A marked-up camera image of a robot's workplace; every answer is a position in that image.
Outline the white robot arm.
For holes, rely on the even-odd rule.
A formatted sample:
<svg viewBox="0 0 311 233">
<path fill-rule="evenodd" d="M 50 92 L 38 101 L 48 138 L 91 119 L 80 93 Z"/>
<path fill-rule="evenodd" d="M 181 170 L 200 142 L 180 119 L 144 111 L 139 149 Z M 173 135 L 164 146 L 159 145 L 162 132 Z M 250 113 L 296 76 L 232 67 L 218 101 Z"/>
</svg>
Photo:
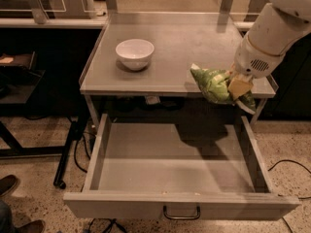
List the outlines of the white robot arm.
<svg viewBox="0 0 311 233">
<path fill-rule="evenodd" d="M 270 75 L 291 46 L 310 33 L 311 0 L 269 0 L 238 46 L 228 90 L 249 92 L 253 79 Z"/>
</svg>

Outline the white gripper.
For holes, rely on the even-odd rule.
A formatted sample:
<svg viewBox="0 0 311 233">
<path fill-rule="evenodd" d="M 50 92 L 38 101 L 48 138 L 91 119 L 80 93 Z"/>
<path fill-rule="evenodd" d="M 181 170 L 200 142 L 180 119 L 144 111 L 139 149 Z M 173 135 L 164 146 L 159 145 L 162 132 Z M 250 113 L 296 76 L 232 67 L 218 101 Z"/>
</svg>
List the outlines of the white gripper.
<svg viewBox="0 0 311 233">
<path fill-rule="evenodd" d="M 269 76 L 283 59 L 283 54 L 273 55 L 255 48 L 249 34 L 246 34 L 234 56 L 235 70 L 243 75 L 236 75 L 230 79 L 228 91 L 232 99 L 236 100 L 249 92 L 253 87 L 253 78 Z"/>
</svg>

